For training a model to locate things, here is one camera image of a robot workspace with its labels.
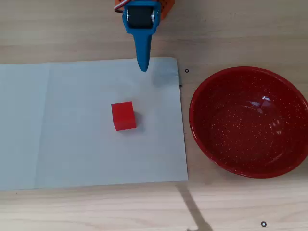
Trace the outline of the blue gripper with motor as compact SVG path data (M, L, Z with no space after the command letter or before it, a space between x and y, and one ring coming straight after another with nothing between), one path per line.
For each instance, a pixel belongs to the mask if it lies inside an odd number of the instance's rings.
M152 35L160 24L161 5L153 0L133 0L122 15L127 33L134 38L136 57L141 71L149 67Z

